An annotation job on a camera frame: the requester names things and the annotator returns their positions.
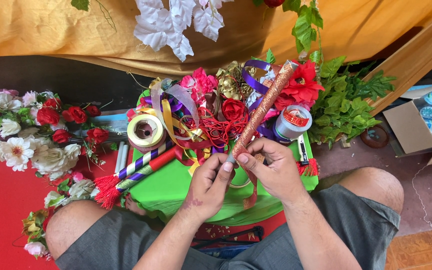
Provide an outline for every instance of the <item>yellow curtain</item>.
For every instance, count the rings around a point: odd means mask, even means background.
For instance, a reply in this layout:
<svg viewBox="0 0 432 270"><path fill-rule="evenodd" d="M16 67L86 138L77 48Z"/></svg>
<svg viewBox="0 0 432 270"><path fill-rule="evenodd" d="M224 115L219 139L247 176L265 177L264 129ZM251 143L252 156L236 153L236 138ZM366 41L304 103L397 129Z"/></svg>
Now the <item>yellow curtain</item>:
<svg viewBox="0 0 432 270"><path fill-rule="evenodd" d="M200 66L215 73L233 60L264 58L268 48L278 63L298 57L291 35L297 16L281 7L265 11L265 5L255 7L251 0L223 3L219 12L225 26L218 40L204 37L191 25L184 35L194 56L181 62L169 46L154 52L133 36L135 15L139 15L135 1L100 0L117 31L95 0L90 0L89 12L75 9L70 2L0 0L0 56L50 55L173 78ZM412 27L424 27L432 20L432 0L319 0L318 7L324 20L325 59L340 55L346 55L348 61L371 58Z"/></svg>

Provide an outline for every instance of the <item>tape roll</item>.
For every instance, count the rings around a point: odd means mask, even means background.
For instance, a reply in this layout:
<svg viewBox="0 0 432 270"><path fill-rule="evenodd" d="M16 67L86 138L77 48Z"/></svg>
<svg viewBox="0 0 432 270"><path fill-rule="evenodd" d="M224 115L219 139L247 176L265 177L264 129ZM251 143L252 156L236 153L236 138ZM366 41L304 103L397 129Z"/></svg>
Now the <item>tape roll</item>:
<svg viewBox="0 0 432 270"><path fill-rule="evenodd" d="M150 114L140 114L128 124L129 143L140 151L149 152L158 148L166 138L161 121Z"/></svg>
<svg viewBox="0 0 432 270"><path fill-rule="evenodd" d="M293 112L295 110L298 110L302 116L302 120L299 121L299 125L296 125L294 121L290 122L287 119L288 114L290 114L289 112ZM313 118L307 109L299 105L289 105L285 108L285 111L279 114L278 118L276 119L276 123L273 126L274 135L280 142L289 143L296 140L301 134L307 131L309 127L311 127L312 123Z"/></svg>

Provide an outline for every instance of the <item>person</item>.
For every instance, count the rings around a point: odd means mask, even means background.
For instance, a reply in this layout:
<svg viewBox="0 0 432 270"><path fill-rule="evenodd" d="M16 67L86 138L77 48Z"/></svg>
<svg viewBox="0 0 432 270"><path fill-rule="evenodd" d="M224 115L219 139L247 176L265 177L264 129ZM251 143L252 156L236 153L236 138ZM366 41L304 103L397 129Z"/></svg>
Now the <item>person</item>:
<svg viewBox="0 0 432 270"><path fill-rule="evenodd" d="M384 170L361 168L305 190L289 148L261 138L237 160L281 200L286 223L233 259L190 248L201 224L223 204L234 176L226 154L194 172L188 194L158 234L132 212L74 201L50 220L48 248L62 269L122 270L368 270L383 269L403 207L399 181ZM268 166L253 156L261 153Z"/></svg>

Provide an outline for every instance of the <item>wooden frame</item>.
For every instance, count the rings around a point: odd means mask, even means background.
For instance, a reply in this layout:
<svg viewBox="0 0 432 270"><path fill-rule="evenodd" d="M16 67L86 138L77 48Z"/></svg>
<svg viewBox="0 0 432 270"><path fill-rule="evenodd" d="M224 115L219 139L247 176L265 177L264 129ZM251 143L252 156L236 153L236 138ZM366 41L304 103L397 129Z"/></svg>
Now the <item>wooden frame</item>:
<svg viewBox="0 0 432 270"><path fill-rule="evenodd" d="M376 115L381 112L423 78L431 69L432 22L363 79L370 79L380 70L384 70L385 76L397 77L393 81L394 92L388 92L387 96L379 98L375 102L367 99L369 105L375 107L370 114Z"/></svg>

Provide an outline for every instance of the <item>red poinsettia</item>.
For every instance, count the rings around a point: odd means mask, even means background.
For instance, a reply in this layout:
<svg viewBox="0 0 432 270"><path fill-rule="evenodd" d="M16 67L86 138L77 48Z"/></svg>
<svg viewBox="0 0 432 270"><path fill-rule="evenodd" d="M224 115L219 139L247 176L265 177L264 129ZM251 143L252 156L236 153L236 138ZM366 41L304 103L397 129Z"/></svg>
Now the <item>red poinsettia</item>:
<svg viewBox="0 0 432 270"><path fill-rule="evenodd" d="M310 60L297 66L288 84L276 98L275 107L282 111L286 106L302 101L315 101L318 99L318 91L324 91L324 87L314 79L316 77L315 63Z"/></svg>

